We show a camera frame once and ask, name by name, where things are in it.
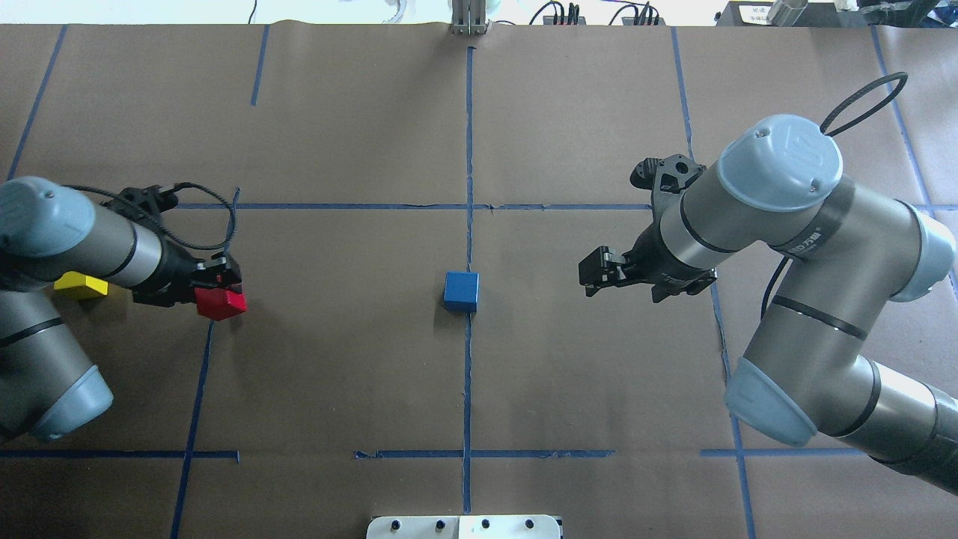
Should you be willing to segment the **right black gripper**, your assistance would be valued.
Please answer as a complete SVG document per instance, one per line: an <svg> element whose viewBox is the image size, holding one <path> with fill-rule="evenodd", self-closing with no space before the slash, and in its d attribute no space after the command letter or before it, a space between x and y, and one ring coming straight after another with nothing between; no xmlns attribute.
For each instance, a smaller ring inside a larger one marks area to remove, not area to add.
<svg viewBox="0 0 958 539"><path fill-rule="evenodd" d="M586 297L608 287L640 283L651 286L654 303L681 294L697 296L718 279L715 269L682 262L661 238L639 238L623 256L608 246L599 246L579 262L578 274Z"/></svg>

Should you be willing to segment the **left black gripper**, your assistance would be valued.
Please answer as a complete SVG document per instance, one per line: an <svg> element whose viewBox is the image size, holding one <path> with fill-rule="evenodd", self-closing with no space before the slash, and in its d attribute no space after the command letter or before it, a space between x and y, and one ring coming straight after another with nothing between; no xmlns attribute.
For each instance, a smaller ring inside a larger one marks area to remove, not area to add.
<svg viewBox="0 0 958 539"><path fill-rule="evenodd" d="M242 270L230 255L202 260L171 241L161 243L157 268L133 287L133 302L157 307L195 303L196 289L242 286Z"/></svg>

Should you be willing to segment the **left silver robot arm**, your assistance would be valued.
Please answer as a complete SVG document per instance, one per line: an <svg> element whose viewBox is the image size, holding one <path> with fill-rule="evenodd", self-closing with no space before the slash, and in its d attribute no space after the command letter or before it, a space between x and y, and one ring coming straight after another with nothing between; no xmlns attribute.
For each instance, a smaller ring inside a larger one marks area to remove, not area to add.
<svg viewBox="0 0 958 539"><path fill-rule="evenodd" d="M98 303L110 289L134 303L195 305L208 320L244 313L242 270L230 252L236 202L215 194L228 215L225 238L185 241L164 223L194 182L120 193L24 175L2 185L2 441L54 441L106 412L114 395L63 320L68 301Z"/></svg>

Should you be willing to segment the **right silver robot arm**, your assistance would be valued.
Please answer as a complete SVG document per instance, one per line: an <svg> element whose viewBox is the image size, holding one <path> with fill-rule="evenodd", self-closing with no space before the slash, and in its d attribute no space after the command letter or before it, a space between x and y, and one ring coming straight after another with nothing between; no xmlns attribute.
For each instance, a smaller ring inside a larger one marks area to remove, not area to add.
<svg viewBox="0 0 958 539"><path fill-rule="evenodd" d="M729 412L794 448L818 433L877 463L956 492L956 400L863 357L883 308L947 278L954 236L900 199L850 180L832 137L793 114L757 122L712 166L647 158L632 185L653 221L622 255L579 263L586 296L647 284L654 302L694 296L716 267L753 243L790 260L727 380Z"/></svg>

